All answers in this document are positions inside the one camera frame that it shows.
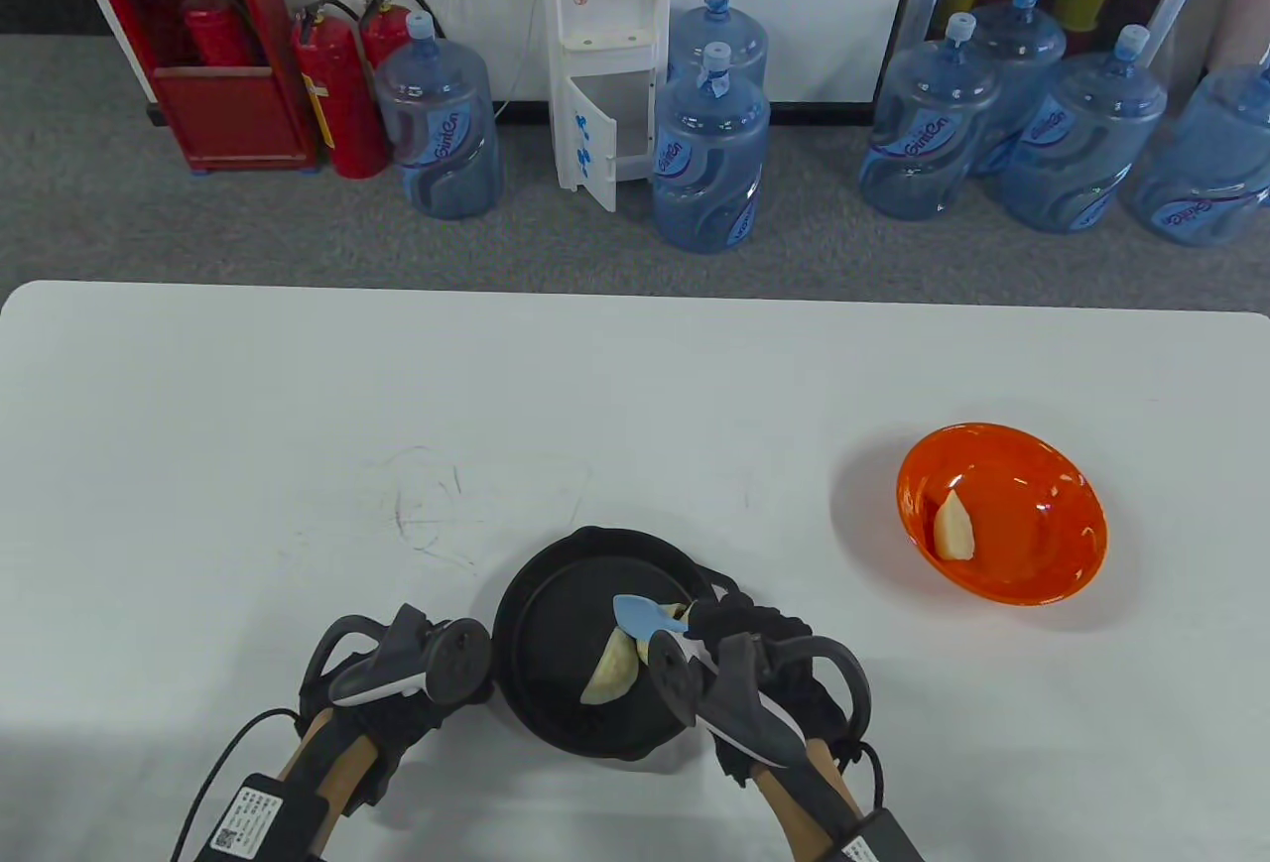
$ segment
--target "water dispenser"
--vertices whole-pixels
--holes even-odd
[[[665,83],[671,0],[544,0],[551,140],[560,187],[617,209],[617,182],[648,178]]]

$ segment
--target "dumpling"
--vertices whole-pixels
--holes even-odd
[[[596,664],[587,688],[582,692],[580,702],[588,707],[612,703],[635,686],[638,677],[639,656],[635,654],[635,641],[621,627],[615,627],[608,635],[605,653],[599,654],[599,663]]]
[[[935,554],[944,561],[974,557],[974,526],[956,491],[950,491],[935,513]]]

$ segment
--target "black frying pan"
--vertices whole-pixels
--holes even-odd
[[[615,594],[660,604],[712,598],[729,578],[660,538],[625,528],[579,528],[516,575],[494,617],[494,679],[528,730],[580,757],[643,759],[683,730],[640,666],[612,703],[578,702],[608,642]]]

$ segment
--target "water bottle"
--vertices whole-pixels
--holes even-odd
[[[970,44],[992,60],[1001,95],[988,113],[983,152],[970,175],[1001,174],[1019,143],[1024,126],[1045,94],[1045,76],[1067,51],[1067,36],[1052,15],[1036,8],[1040,0],[1013,0],[979,6]]]
[[[483,215],[503,193],[485,60],[438,39],[429,13],[410,13],[406,32],[410,42],[375,74],[406,198],[442,221]]]
[[[1204,79],[1170,137],[1147,147],[1124,204],[1148,231],[1210,248],[1243,234],[1267,197],[1270,63]]]
[[[725,42],[707,43],[701,62],[657,100],[653,217],[677,248],[718,254],[754,229],[772,109],[730,71]]]
[[[956,199],[979,154],[999,86],[992,63],[966,42],[974,17],[949,17],[942,42],[894,56],[860,168],[865,201],[900,221],[935,217]]]
[[[763,88],[767,71],[767,32],[758,20],[732,8],[732,0],[705,0],[704,6],[690,9],[671,25],[671,55],[665,67],[667,81],[701,71],[701,53],[711,42],[726,42],[732,48],[733,76],[743,75]]]
[[[1146,27],[1125,25],[1114,52],[1076,56],[1050,76],[1001,175],[1002,201],[1017,220],[1076,234],[1106,212],[1168,103],[1135,63],[1149,38]]]

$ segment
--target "orange bowl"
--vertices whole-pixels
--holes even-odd
[[[974,526],[974,557],[935,552],[935,513],[956,489]],[[1102,567],[1107,523],[1093,487],[1058,449],[1025,432],[963,423],[909,449],[895,484],[899,518],[950,581],[1002,604],[1052,604]]]

